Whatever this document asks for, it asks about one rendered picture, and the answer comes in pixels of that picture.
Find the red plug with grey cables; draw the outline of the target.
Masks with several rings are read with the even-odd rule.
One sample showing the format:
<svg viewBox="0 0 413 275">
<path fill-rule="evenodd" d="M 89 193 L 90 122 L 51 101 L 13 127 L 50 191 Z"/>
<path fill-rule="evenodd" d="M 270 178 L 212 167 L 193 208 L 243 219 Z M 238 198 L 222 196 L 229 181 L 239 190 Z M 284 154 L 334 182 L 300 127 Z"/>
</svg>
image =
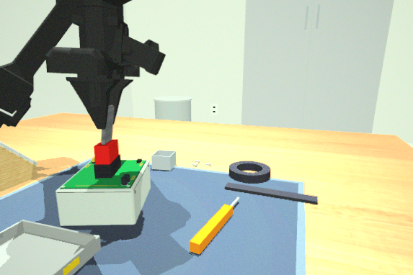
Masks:
<svg viewBox="0 0 413 275">
<path fill-rule="evenodd" d="M 94 146 L 95 164 L 111 164 L 119 156 L 118 140 L 112 140 L 114 106 L 108 106 L 106 128 L 101 131 L 101 142 Z"/>
</svg>

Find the blue work mat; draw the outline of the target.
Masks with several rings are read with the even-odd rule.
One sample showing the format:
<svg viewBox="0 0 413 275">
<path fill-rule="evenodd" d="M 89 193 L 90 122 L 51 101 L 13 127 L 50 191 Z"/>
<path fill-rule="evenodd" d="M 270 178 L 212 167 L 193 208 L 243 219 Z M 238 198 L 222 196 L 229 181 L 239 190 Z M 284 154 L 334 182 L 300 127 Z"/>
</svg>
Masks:
<svg viewBox="0 0 413 275">
<path fill-rule="evenodd" d="M 55 191 L 92 158 L 0 197 L 0 232 L 27 220 L 100 235 L 101 249 L 73 275 L 306 275 L 305 203 L 225 189 L 234 183 L 305 194 L 304 181 L 247 183 L 228 172 L 149 163 L 151 188 L 134 225 L 60 226 Z M 191 252 L 190 241 L 237 197 L 212 241 Z"/>
</svg>

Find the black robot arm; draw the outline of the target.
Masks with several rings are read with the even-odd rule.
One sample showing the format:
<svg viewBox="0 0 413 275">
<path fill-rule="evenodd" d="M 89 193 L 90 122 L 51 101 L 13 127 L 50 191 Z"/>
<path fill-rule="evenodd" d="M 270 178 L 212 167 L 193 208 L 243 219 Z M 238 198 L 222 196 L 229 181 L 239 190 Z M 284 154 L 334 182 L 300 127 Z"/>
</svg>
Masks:
<svg viewBox="0 0 413 275">
<path fill-rule="evenodd" d="M 34 75 L 46 60 L 46 54 L 55 47 L 72 25 L 72 14 L 80 6 L 96 6 L 124 13 L 123 5 L 132 0 L 55 0 L 55 6 L 33 33 L 13 62 L 0 66 L 0 128 L 16 127 L 31 107 Z M 114 63 L 133 63 L 158 75 L 166 55 L 159 44 L 148 39 L 144 43 L 129 37 L 129 29 L 120 23 L 116 29 L 111 58 Z M 117 59 L 117 61 L 115 61 Z M 126 60 L 126 61 L 123 61 Z"/>
</svg>

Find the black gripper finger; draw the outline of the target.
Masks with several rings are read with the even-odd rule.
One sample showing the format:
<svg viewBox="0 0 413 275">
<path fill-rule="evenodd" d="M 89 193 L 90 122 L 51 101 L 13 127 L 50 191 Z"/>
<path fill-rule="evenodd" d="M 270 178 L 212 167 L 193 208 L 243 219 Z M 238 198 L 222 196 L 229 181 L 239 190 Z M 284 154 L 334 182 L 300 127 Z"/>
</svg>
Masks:
<svg viewBox="0 0 413 275">
<path fill-rule="evenodd" d="M 110 98 L 109 98 L 109 104 L 114 106 L 114 115 L 113 115 L 113 124 L 115 122 L 115 117 L 120 105 L 120 99 L 121 99 L 121 94 L 122 91 L 131 83 L 133 83 L 134 80 L 131 79 L 120 79 L 120 81 L 117 83 L 117 85 L 110 91 Z"/>
<path fill-rule="evenodd" d="M 98 130 L 106 128 L 110 91 L 120 79 L 66 77 Z"/>
</svg>

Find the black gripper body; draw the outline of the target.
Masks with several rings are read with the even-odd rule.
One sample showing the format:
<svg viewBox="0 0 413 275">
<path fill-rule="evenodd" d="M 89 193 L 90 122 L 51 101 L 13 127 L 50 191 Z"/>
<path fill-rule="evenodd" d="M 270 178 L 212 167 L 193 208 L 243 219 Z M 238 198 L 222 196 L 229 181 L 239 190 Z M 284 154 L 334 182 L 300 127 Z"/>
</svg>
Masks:
<svg viewBox="0 0 413 275">
<path fill-rule="evenodd" d="M 114 63 L 111 58 L 116 29 L 125 27 L 124 14 L 114 9 L 80 6 L 72 14 L 72 24 L 79 26 L 80 48 L 52 47 L 45 55 L 47 73 L 75 73 L 80 78 L 125 79 L 141 77 L 140 67 Z"/>
</svg>

